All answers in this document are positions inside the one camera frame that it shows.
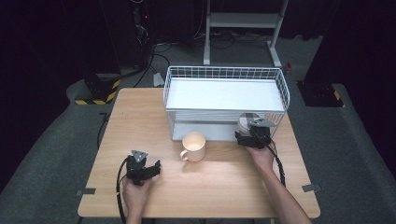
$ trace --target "mug handle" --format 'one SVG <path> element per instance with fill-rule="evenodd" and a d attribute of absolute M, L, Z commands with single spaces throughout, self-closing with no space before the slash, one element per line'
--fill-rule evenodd
<path fill-rule="evenodd" d="M 189 159 L 189 158 L 187 158 L 186 153 L 187 153 L 187 150 L 184 150 L 184 151 L 180 152 L 180 158 L 181 158 L 183 161 L 186 161 L 186 160 Z"/>

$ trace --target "black cable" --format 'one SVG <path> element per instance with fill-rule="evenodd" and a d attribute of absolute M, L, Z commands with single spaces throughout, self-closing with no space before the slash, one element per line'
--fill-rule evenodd
<path fill-rule="evenodd" d="M 198 49 L 198 48 L 203 47 L 204 45 L 205 45 L 205 41 L 204 41 L 204 40 L 196 39 L 196 40 L 192 43 L 191 47 L 194 48 L 194 49 Z"/>
<path fill-rule="evenodd" d="M 256 137 L 258 139 L 260 139 L 260 141 L 262 141 L 262 143 L 265 145 L 265 147 L 267 147 L 271 151 L 271 153 L 274 155 L 276 163 L 277 163 L 277 167 L 279 168 L 280 182 L 282 183 L 283 186 L 286 187 L 285 171 L 283 170 L 282 162 L 280 161 L 279 157 L 277 156 L 275 142 L 271 139 L 271 142 L 274 144 L 274 147 L 275 147 L 275 149 L 272 149 L 269 145 L 266 145 L 264 143 L 264 141 L 257 134 L 256 134 Z"/>
<path fill-rule="evenodd" d="M 127 73 L 127 74 L 124 74 L 124 75 L 120 75 L 120 76 L 117 76 L 117 77 L 101 77 L 100 79 L 103 80 L 103 81 L 118 81 L 118 80 L 121 80 L 121 79 L 123 79 L 123 78 L 131 77 L 131 76 L 134 76 L 134 75 L 136 75 L 136 74 L 139 74 L 139 73 L 141 73 L 145 68 L 146 68 L 146 66 L 143 65 L 143 66 L 140 66 L 137 70 L 135 70 L 135 71 L 133 71 L 133 72 L 130 72 L 130 73 Z"/>
<path fill-rule="evenodd" d="M 244 40 L 244 39 L 238 39 L 236 38 L 235 42 L 236 43 L 243 43 L 243 44 L 255 44 L 255 43 L 260 43 L 262 41 L 268 40 L 270 36 L 266 35 L 257 35 L 257 37 L 252 38 L 251 40 Z"/>
<path fill-rule="evenodd" d="M 219 35 L 215 35 L 215 38 L 219 41 L 229 41 L 229 40 L 233 40 L 234 36 L 231 33 L 228 34 L 220 33 Z"/>
<path fill-rule="evenodd" d="M 160 51 L 154 51 L 154 53 L 164 53 L 164 52 L 168 51 L 169 49 L 171 49 L 172 46 L 173 46 L 172 43 L 164 43 L 163 45 L 169 45 L 169 48 L 163 49 L 163 50 L 160 50 Z"/>
<path fill-rule="evenodd" d="M 169 62 L 168 58 L 166 58 L 165 56 L 163 56 L 163 55 L 161 55 L 161 54 L 157 54 L 157 53 L 153 53 L 152 55 L 153 55 L 153 56 L 159 56 L 159 57 L 164 58 L 164 59 L 166 60 L 166 62 L 168 63 L 168 67 L 171 65 L 171 63 Z"/>
<path fill-rule="evenodd" d="M 202 0 L 201 20 L 199 22 L 199 26 L 198 26 L 197 32 L 194 35 L 194 38 L 199 34 L 199 31 L 201 30 L 201 26 L 204 21 L 204 14 L 205 14 L 205 0 Z"/>
<path fill-rule="evenodd" d="M 122 220 L 122 223 L 126 223 L 126 218 L 125 215 L 123 213 L 123 209 L 122 209 L 122 200 L 121 200 L 121 194 L 120 194 L 120 175 L 121 175 L 121 171 L 122 171 L 122 167 L 124 166 L 124 164 L 128 161 L 128 158 L 126 158 L 119 169 L 119 172 L 117 174 L 117 184 L 116 184 L 116 192 L 117 192 L 117 203 L 119 205 L 119 211 L 120 211 L 120 217 Z"/>
<path fill-rule="evenodd" d="M 82 219 L 84 219 L 84 218 L 83 217 L 79 217 L 77 224 L 81 224 L 82 223 Z"/>
<path fill-rule="evenodd" d="M 157 70 L 153 66 L 150 66 L 149 69 L 151 70 L 152 73 L 154 74 L 157 73 Z"/>
<path fill-rule="evenodd" d="M 145 72 L 143 73 L 143 75 L 142 75 L 142 76 L 139 78 L 139 80 L 137 80 L 137 82 L 134 84 L 134 88 L 135 88 L 137 85 L 139 85 L 139 83 L 140 83 L 140 81 L 142 80 L 142 78 L 145 76 L 145 74 L 147 73 L 147 71 L 150 69 L 153 59 L 154 59 L 154 55 L 151 54 L 151 59 L 150 59 L 150 61 L 149 61 L 149 63 L 148 63 L 148 66 L 147 66 Z"/>
<path fill-rule="evenodd" d="M 105 126 L 105 123 L 108 122 L 108 119 L 110 118 L 111 113 L 108 114 L 108 115 L 107 115 L 107 113 L 100 113 L 100 115 L 103 115 L 103 119 L 102 119 L 102 125 L 99 128 L 99 132 L 98 132 L 98 135 L 97 135 L 97 138 L 96 138 L 96 146 L 97 146 L 98 149 L 99 149 L 99 146 L 100 146 L 100 143 L 99 143 L 99 141 L 100 141 L 100 133 L 102 132 L 102 129 Z"/>
<path fill-rule="evenodd" d="M 125 176 L 126 176 L 126 175 L 123 175 L 123 176 L 122 176 L 122 178 L 120 179 L 120 183 L 122 182 L 122 180 L 123 180 L 123 178 L 124 178 Z"/>
<path fill-rule="evenodd" d="M 279 168 L 279 176 L 280 176 L 280 182 L 283 184 L 283 186 L 286 187 L 286 180 L 285 180 L 285 171 L 283 170 L 283 165 L 282 162 L 280 161 L 279 157 L 277 156 L 277 152 L 276 152 L 276 146 L 275 146 L 275 142 L 273 140 L 271 140 L 271 142 L 274 144 L 275 147 L 275 151 L 273 149 L 271 149 L 271 147 L 268 145 L 268 149 L 270 149 L 270 151 L 274 154 L 275 156 L 275 160 L 277 163 L 277 167 Z"/>
<path fill-rule="evenodd" d="M 228 48 L 230 48 L 230 47 L 235 43 L 235 38 L 234 38 L 232 35 L 230 35 L 230 38 L 229 38 L 229 39 L 219 39 L 219 38 L 218 38 L 218 40 L 219 40 L 219 41 L 229 41 L 229 40 L 231 40 L 231 44 L 229 44 L 229 45 L 226 46 L 226 47 L 217 47 L 217 46 L 215 46 L 214 44 L 212 44 L 212 42 L 210 42 L 210 46 L 211 46 L 212 48 L 214 48 L 214 49 L 228 49 Z"/>

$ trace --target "black equipment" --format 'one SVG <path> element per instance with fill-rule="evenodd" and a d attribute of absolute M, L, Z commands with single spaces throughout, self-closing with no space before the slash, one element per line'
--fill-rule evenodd
<path fill-rule="evenodd" d="M 283 165 L 277 156 L 275 142 L 271 138 L 270 127 L 275 124 L 265 120 L 265 119 L 256 119 L 247 123 L 248 131 L 250 133 L 249 136 L 245 136 L 244 134 L 235 132 L 235 138 L 238 142 L 238 145 L 244 147 L 254 147 L 257 150 L 268 150 L 274 155 L 277 166 L 279 168 L 280 182 L 286 186 L 285 182 L 285 172 L 283 171 Z"/>
<path fill-rule="evenodd" d="M 133 150 L 133 156 L 128 156 L 126 162 L 126 176 L 134 181 L 135 185 L 142 186 L 145 180 L 148 180 L 161 171 L 161 162 L 155 162 L 155 165 L 145 167 L 147 153 Z"/>
<path fill-rule="evenodd" d="M 126 175 L 134 181 L 137 186 L 144 185 L 145 181 L 158 175 L 161 172 L 161 161 L 155 162 L 153 166 L 145 167 L 148 153 L 132 150 L 132 156 L 128 156 L 121 164 L 119 173 L 117 175 L 117 202 L 119 204 L 120 217 L 122 223 L 126 222 L 125 215 L 122 209 L 122 201 L 120 195 L 120 174 L 122 167 L 126 163 Z"/>

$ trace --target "hand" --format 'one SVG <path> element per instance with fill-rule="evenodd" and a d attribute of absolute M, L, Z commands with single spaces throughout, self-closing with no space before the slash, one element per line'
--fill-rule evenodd
<path fill-rule="evenodd" d="M 122 196 L 128 206 L 128 220 L 133 218 L 139 220 L 142 217 L 143 209 L 146 205 L 149 196 L 149 187 L 151 186 L 152 179 L 146 180 L 143 186 L 137 186 L 130 178 L 123 178 L 123 192 Z"/>
<path fill-rule="evenodd" d="M 269 145 L 271 149 L 275 149 L 275 143 Z M 246 147 L 254 160 L 254 164 L 261 172 L 273 172 L 274 154 L 267 148 L 257 149 L 253 147 Z"/>

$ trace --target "cable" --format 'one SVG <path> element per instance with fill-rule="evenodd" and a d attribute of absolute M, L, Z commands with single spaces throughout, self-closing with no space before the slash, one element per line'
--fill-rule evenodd
<path fill-rule="evenodd" d="M 233 40 L 233 34 L 231 32 L 223 32 L 223 33 L 219 33 L 214 34 L 215 38 L 219 41 L 229 41 L 229 40 Z"/>
<path fill-rule="evenodd" d="M 152 55 L 154 55 L 154 56 L 159 56 L 159 57 L 164 58 L 164 59 L 166 60 L 166 62 L 168 63 L 168 67 L 171 65 L 171 63 L 169 62 L 168 58 L 166 58 L 165 56 L 163 56 L 163 55 L 161 55 L 161 54 L 156 54 L 156 53 L 154 53 L 154 54 L 152 54 Z"/>
<path fill-rule="evenodd" d="M 101 79 L 102 79 L 103 81 L 118 81 L 118 80 L 121 80 L 121 79 L 123 79 L 123 78 L 131 77 L 131 76 L 133 76 L 133 75 L 139 74 L 139 73 L 141 73 L 145 68 L 146 68 L 146 66 L 141 66 L 141 67 L 138 68 L 138 70 L 133 71 L 133 72 L 130 72 L 130 73 L 128 73 L 128 74 L 120 75 L 120 76 L 118 76 L 118 77 L 102 77 Z"/>
<path fill-rule="evenodd" d="M 269 37 L 270 37 L 269 35 L 257 35 L 257 37 L 255 37 L 254 39 L 251 39 L 251 40 L 242 40 L 242 39 L 236 38 L 235 42 L 236 43 L 254 44 L 254 43 L 260 43 L 262 41 L 266 41 L 266 40 L 268 40 Z"/>
<path fill-rule="evenodd" d="M 77 224 L 81 224 L 82 223 L 82 219 L 84 219 L 84 218 L 83 217 L 79 217 Z"/>
<path fill-rule="evenodd" d="M 202 22 L 204 20 L 204 14 L 205 14 L 205 0 L 202 0 L 202 13 L 201 13 L 201 21 L 199 22 L 198 30 L 194 35 L 194 38 L 198 35 L 199 31 L 201 30 Z"/>
<path fill-rule="evenodd" d="M 225 0 L 223 0 L 223 1 L 221 2 L 220 12 L 222 12 L 222 8 L 224 7 L 224 1 L 225 1 Z"/>
<path fill-rule="evenodd" d="M 126 158 L 119 169 L 119 172 L 117 174 L 117 184 L 116 184 L 116 192 L 117 192 L 117 203 L 119 205 L 119 211 L 120 211 L 120 217 L 122 220 L 122 223 L 126 223 L 126 218 L 125 215 L 123 213 L 123 208 L 122 208 L 122 200 L 121 200 L 121 194 L 120 194 L 120 175 L 121 175 L 121 171 L 122 171 L 122 167 L 124 166 L 124 164 L 128 161 L 128 158 Z"/>
<path fill-rule="evenodd" d="M 150 61 L 149 61 L 149 63 L 148 63 L 148 66 L 147 66 L 145 72 L 143 73 L 143 75 L 142 75 L 142 76 L 139 78 L 139 80 L 137 80 L 137 82 L 134 84 L 134 88 L 135 88 L 137 85 L 139 85 L 139 83 L 140 83 L 140 81 L 142 80 L 143 76 L 144 76 L 144 75 L 147 73 L 147 71 L 150 69 L 153 59 L 154 59 L 154 55 L 151 54 L 151 59 L 150 59 Z"/>
<path fill-rule="evenodd" d="M 139 3 L 142 3 L 143 0 L 140 0 L 140 2 L 139 1 L 135 1 L 135 0 L 131 0 L 131 2 L 139 4 Z"/>
<path fill-rule="evenodd" d="M 163 52 L 166 52 L 166 51 L 168 51 L 169 49 L 171 49 L 171 48 L 172 48 L 172 46 L 173 46 L 173 43 L 162 43 L 162 44 L 156 44 L 156 45 L 155 45 L 155 47 L 162 46 L 162 45 L 169 45 L 169 48 L 167 48 L 167 49 L 163 49 L 163 50 L 160 50 L 160 51 L 154 51 L 154 53 L 163 53 Z"/>
<path fill-rule="evenodd" d="M 258 139 L 260 139 L 260 141 L 262 141 L 263 144 L 265 144 L 264 141 L 257 134 L 256 134 L 256 137 Z M 282 162 L 280 161 L 279 157 L 277 156 L 276 143 L 272 139 L 271 139 L 271 142 L 274 144 L 274 149 L 272 149 L 269 146 L 269 144 L 268 145 L 265 144 L 265 147 L 267 147 L 271 151 L 271 153 L 274 155 L 276 163 L 277 163 L 277 167 L 279 168 L 280 182 L 282 183 L 283 186 L 286 187 L 285 171 L 283 170 Z"/>
<path fill-rule="evenodd" d="M 123 180 L 123 178 L 124 178 L 125 176 L 126 176 L 126 175 L 123 175 L 123 176 L 122 176 L 122 178 L 120 179 L 120 183 L 122 182 L 122 180 Z"/>
<path fill-rule="evenodd" d="M 136 25 L 136 30 L 138 32 L 137 34 L 137 40 L 139 41 L 140 44 L 140 48 L 143 48 L 147 42 L 148 42 L 148 38 L 149 38 L 149 33 L 146 30 L 146 28 L 144 28 L 141 25 Z"/>
<path fill-rule="evenodd" d="M 108 119 L 110 118 L 111 113 L 108 114 L 108 115 L 107 115 L 107 113 L 100 113 L 100 115 L 103 115 L 103 119 L 102 119 L 102 125 L 99 128 L 99 132 L 98 132 L 98 135 L 97 135 L 97 138 L 96 138 L 96 145 L 97 145 L 98 149 L 99 149 L 99 146 L 100 146 L 100 143 L 99 143 L 99 141 L 100 141 L 100 133 L 102 132 L 102 129 L 105 126 L 105 123 L 108 122 Z"/>
<path fill-rule="evenodd" d="M 211 46 L 212 48 L 214 48 L 214 49 L 228 49 L 228 48 L 230 48 L 230 47 L 235 43 L 235 38 L 234 38 L 232 35 L 231 35 L 231 38 L 228 39 L 228 40 L 221 40 L 221 39 L 219 39 L 219 40 L 220 40 L 220 41 L 228 41 L 228 40 L 231 40 L 232 42 L 231 42 L 230 45 L 228 45 L 228 46 L 226 46 L 226 47 L 223 47 L 223 48 L 216 47 L 215 45 L 212 44 L 212 42 L 210 42 L 210 46 Z"/>
<path fill-rule="evenodd" d="M 154 74 L 157 73 L 157 70 L 153 66 L 150 66 L 149 69 L 151 70 L 152 73 Z"/>
<path fill-rule="evenodd" d="M 195 41 L 192 43 L 191 47 L 194 49 L 198 49 L 198 48 L 203 47 L 204 45 L 205 45 L 205 40 L 204 39 L 201 40 L 199 37 L 199 38 L 195 39 Z"/>

